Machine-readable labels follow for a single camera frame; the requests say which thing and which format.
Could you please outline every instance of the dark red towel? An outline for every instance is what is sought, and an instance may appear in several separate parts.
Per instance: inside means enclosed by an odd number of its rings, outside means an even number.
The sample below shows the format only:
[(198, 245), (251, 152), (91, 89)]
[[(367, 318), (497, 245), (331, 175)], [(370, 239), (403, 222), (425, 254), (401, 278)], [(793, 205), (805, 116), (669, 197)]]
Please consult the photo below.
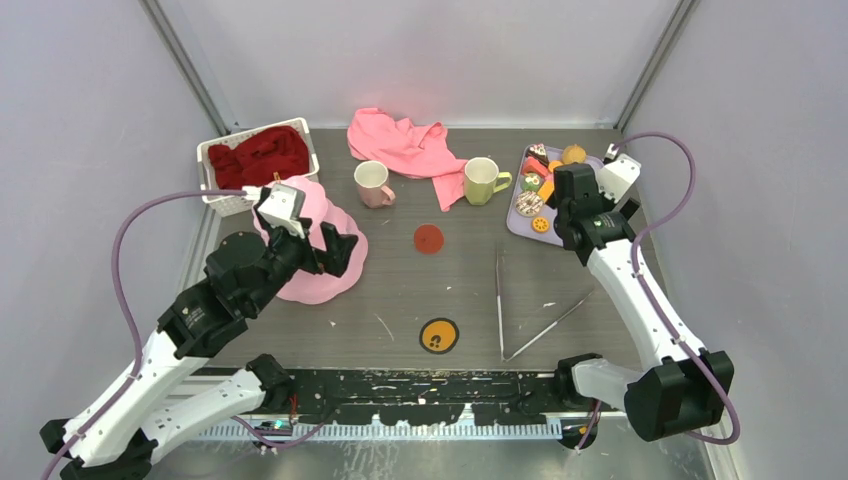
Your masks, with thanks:
[(271, 127), (241, 142), (235, 149), (209, 147), (209, 163), (219, 188), (262, 186), (309, 173), (309, 148), (292, 127)]

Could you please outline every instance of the green mug handle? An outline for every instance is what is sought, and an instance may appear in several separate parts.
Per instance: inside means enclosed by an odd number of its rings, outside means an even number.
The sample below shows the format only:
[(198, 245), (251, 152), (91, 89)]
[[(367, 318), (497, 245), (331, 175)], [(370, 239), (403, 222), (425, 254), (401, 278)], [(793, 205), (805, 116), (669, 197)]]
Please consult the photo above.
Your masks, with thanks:
[[(506, 182), (498, 185), (498, 180), (500, 180), (501, 178), (505, 178)], [(495, 179), (495, 193), (500, 192), (501, 190), (510, 185), (512, 185), (512, 174), (509, 172), (499, 173), (498, 178)]]

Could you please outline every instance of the pink mug handle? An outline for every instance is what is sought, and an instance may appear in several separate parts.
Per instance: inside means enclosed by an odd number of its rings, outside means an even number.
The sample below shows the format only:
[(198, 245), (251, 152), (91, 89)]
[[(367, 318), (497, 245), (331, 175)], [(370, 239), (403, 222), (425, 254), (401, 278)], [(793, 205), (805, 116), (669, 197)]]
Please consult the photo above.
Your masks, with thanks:
[(391, 188), (383, 185), (380, 187), (380, 190), (386, 194), (386, 199), (383, 200), (383, 205), (394, 205), (395, 203), (395, 192), (392, 191)]

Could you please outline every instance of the green mug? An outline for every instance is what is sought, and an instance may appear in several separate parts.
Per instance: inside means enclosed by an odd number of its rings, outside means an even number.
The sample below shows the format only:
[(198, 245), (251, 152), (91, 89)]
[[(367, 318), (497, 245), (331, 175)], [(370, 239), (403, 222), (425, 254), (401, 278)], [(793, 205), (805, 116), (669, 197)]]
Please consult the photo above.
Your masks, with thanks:
[[(506, 182), (498, 183), (505, 178)], [(491, 158), (475, 157), (465, 164), (465, 198), (471, 205), (485, 205), (496, 192), (512, 184), (512, 174), (500, 173), (498, 164)]]

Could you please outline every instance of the gray wall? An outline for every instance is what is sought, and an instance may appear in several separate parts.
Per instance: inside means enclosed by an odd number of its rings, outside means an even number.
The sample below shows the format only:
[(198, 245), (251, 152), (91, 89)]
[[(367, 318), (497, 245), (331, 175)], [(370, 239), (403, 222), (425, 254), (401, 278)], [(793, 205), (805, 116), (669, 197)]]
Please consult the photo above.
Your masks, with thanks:
[[(41, 425), (77, 414), (132, 358), (115, 230), (143, 201), (196, 188), (193, 149), (214, 133), (137, 2), (5, 2), (0, 65), (0, 477), (32, 479), (49, 460)], [(144, 335), (200, 211), (159, 207), (129, 232), (122, 269)]]
[(225, 117), (613, 125), (676, 0), (163, 0)]
[[(628, 132), (677, 134), (698, 160), (655, 240), (681, 316), (736, 365), (746, 479), (848, 468), (846, 18), (839, 0), (701, 2)], [(685, 160), (659, 140), (632, 151), (658, 218)]]

